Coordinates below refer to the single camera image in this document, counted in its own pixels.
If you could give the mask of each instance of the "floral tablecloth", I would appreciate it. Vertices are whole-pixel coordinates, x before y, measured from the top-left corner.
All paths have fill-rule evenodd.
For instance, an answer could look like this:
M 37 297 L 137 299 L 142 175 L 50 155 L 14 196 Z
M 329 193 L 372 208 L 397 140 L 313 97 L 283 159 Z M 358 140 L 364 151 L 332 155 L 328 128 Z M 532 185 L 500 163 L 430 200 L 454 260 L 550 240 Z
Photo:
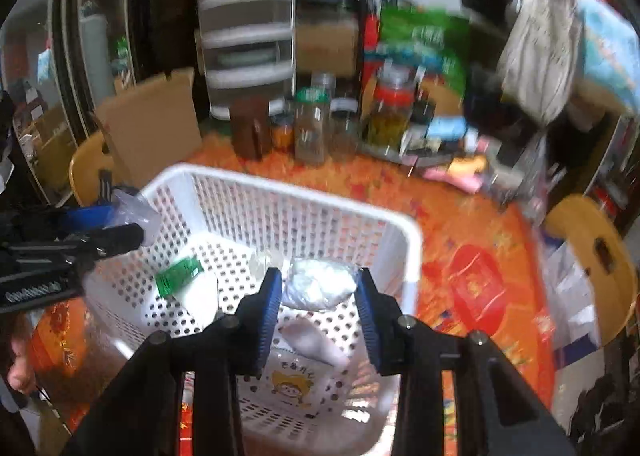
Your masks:
M 243 162 L 233 154 L 228 138 L 216 134 L 204 139 L 190 162 L 294 183 L 411 216 L 422 229 L 424 242 L 418 318 L 455 335 L 475 328 L 485 330 L 550 406 L 554 384 L 551 322 L 530 229 L 516 206 L 500 212 L 483 196 L 408 178 L 397 166 L 361 156 L 344 164 L 329 161 L 321 168 L 298 165 L 278 152 L 262 162 Z M 50 392 L 53 403 L 64 406 L 63 419 L 75 425 L 123 359 L 113 354 L 108 364 L 98 368 L 90 355 L 95 351 L 92 345 L 98 343 L 96 327 L 84 305 L 74 301 L 66 308 L 56 306 L 47 310 L 38 325 L 32 348 L 41 383 L 60 395 Z M 75 403 L 68 403 L 74 375 L 91 373 L 97 375 L 92 383 L 79 386 L 86 392 Z M 446 454 L 454 455 L 456 421 L 450 375 L 444 374 L 443 384 Z M 187 442 L 181 451 L 184 454 L 189 452 L 189 417 L 186 407 L 180 436 Z M 264 456 L 264 450 L 258 454 Z

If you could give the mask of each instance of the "brown cup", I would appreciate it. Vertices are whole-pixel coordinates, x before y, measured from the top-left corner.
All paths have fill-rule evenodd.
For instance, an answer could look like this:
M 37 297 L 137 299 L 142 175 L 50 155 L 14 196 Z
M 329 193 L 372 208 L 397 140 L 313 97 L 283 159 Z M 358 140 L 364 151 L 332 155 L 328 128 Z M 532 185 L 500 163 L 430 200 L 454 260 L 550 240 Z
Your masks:
M 231 145 L 245 160 L 261 160 L 271 152 L 269 101 L 263 97 L 245 97 L 232 103 Z

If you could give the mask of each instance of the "metal bolt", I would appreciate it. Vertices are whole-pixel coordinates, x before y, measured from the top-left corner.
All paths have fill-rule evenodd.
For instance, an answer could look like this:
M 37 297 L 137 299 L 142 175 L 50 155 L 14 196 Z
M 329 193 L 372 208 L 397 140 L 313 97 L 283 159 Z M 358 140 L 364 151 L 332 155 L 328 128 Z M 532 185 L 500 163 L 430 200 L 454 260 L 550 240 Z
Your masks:
M 159 346 L 160 344 L 164 344 L 167 340 L 168 335 L 163 331 L 154 331 L 151 335 L 149 335 L 149 342 L 151 342 L 155 346 Z
M 483 344 L 486 344 L 489 341 L 489 337 L 487 336 L 487 334 L 478 330 L 472 331 L 469 334 L 469 338 L 473 343 L 477 344 L 478 346 L 482 346 Z
M 410 330 L 411 328 L 415 327 L 415 319 L 410 315 L 402 315 L 398 317 L 398 324 L 401 328 Z
M 225 315 L 222 319 L 220 319 L 220 325 L 223 328 L 235 330 L 240 325 L 240 321 L 235 315 Z

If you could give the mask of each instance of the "wooden chair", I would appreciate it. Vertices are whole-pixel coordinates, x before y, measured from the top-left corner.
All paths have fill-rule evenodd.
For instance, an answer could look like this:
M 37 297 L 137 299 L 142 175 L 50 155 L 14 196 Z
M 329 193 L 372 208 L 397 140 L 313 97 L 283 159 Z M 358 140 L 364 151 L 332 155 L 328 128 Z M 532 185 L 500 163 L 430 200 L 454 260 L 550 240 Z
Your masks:
M 548 214 L 546 231 L 569 241 L 589 274 L 595 294 L 602 346 L 611 342 L 631 318 L 638 276 L 617 230 L 585 196 L 572 194 Z
M 93 205 L 98 199 L 100 171 L 103 169 L 111 171 L 113 185 L 122 183 L 104 136 L 101 131 L 96 131 L 80 144 L 69 164 L 69 183 L 81 207 Z

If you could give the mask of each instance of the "hanging bag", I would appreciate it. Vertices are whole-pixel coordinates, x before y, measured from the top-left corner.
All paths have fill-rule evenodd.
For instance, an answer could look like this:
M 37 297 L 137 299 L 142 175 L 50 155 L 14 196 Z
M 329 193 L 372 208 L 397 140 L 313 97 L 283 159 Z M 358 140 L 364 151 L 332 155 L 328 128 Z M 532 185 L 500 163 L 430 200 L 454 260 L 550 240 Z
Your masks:
M 581 33 L 575 0 L 522 0 L 497 71 L 504 92 L 541 126 L 571 96 Z

